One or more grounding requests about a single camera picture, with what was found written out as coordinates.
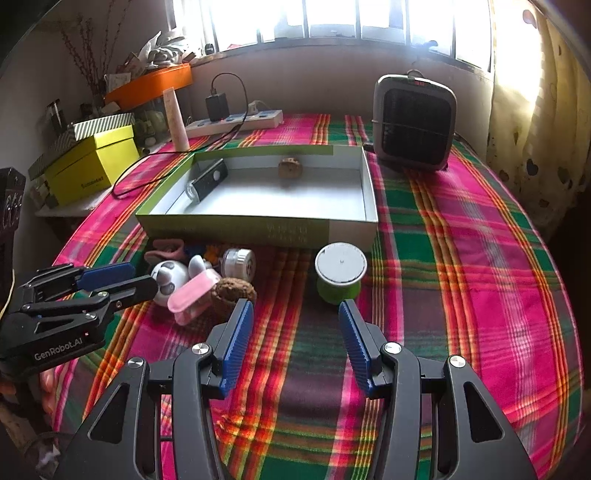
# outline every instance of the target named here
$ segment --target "gray heater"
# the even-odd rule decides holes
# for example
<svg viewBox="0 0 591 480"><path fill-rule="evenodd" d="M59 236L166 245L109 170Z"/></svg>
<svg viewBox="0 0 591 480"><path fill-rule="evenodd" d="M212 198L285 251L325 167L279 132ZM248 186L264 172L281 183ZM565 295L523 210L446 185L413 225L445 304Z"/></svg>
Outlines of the gray heater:
<svg viewBox="0 0 591 480"><path fill-rule="evenodd" d="M419 170L447 165L456 96L420 77L385 75L374 91L374 150L380 160Z"/></svg>

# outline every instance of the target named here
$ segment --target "pink clip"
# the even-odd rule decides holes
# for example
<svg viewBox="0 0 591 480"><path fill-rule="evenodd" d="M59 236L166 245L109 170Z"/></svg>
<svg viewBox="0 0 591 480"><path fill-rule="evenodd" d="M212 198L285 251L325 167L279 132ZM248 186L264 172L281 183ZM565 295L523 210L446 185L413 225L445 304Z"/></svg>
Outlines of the pink clip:
<svg viewBox="0 0 591 480"><path fill-rule="evenodd" d="M179 325L188 325L205 312L212 303L212 287L221 279L215 270L208 268L175 291L168 299L174 320Z"/></svg>

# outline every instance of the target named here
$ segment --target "black cable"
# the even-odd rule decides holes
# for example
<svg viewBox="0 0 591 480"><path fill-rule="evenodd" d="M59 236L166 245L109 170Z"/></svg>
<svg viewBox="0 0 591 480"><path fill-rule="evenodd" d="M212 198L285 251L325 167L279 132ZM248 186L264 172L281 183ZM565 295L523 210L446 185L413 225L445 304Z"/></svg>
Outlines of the black cable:
<svg viewBox="0 0 591 480"><path fill-rule="evenodd" d="M246 117L248 116L248 94L246 92L246 86L244 85L244 82L242 81L242 79L236 75L235 73L231 73L231 72L221 72L218 73L212 80L212 85L211 85L211 90L212 92L215 91L214 87L213 87L213 82L221 75L232 75L233 77L236 77L238 80L240 80L240 83L242 84L242 89L244 90L244 100L246 101L246 110L244 112L244 117L242 117L242 121L237 124L234 125L229 131L227 131L226 133L224 133L221 137L213 140L212 142L209 142L207 145L203 145L199 148L194 148L192 150L185 150L185 151L172 151L172 152L154 152L154 153L148 153L147 155L144 155L143 157L137 159L135 162L133 162L129 167L127 167L123 173L121 175L119 175L119 177L117 178L117 180L115 180L115 183L113 184L113 189L111 190L111 196L116 199L116 200L120 200L124 195L127 195L128 193L134 192L136 190L142 189L144 187L147 187L148 185L152 185L153 183L157 183L161 180L164 180L165 178L167 178L168 176L172 175L172 173L174 172L174 168L169 171L168 173L166 173L165 175L162 175L161 177L158 177L157 179L154 180L150 180L150 181L146 181L140 185L136 185L133 188L130 188L128 190L125 190L124 192L121 193L117 193L115 192L115 188L117 187L117 185L119 184L119 182L121 181L121 179L123 178L123 176L129 172L129 170L131 168L133 168L134 166L136 166L139 162L141 162L142 160L146 159L147 157L151 157L152 155L167 155L167 154L189 154L189 153L195 153L195 152L199 152L202 150L206 150L208 148L210 148L211 146L215 145L216 143L218 143L219 141L223 140L224 138L228 137L229 135L231 135L228 139L226 139L222 144L216 146L214 148L214 150L220 150L223 147L225 147L229 142L231 142L236 135L238 135L238 132L240 131L240 129L242 128L242 126L244 125L244 123L246 122Z"/></svg>

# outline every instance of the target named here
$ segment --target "heater grille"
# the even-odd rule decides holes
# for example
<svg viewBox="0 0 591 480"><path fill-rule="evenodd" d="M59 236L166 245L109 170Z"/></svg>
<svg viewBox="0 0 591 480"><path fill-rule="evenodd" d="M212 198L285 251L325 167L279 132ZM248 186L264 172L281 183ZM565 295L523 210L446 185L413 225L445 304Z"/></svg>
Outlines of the heater grille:
<svg viewBox="0 0 591 480"><path fill-rule="evenodd" d="M438 165L449 143L452 108L442 98L391 89L384 95L382 149L386 155Z"/></svg>

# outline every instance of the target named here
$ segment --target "yellow curtain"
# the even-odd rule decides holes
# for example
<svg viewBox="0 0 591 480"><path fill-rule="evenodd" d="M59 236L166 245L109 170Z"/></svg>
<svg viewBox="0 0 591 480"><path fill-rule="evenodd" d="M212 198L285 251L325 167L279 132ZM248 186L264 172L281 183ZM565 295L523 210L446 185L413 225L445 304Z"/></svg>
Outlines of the yellow curtain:
<svg viewBox="0 0 591 480"><path fill-rule="evenodd" d="M495 88L486 162L549 239L591 171L591 83L527 0L493 0Z"/></svg>

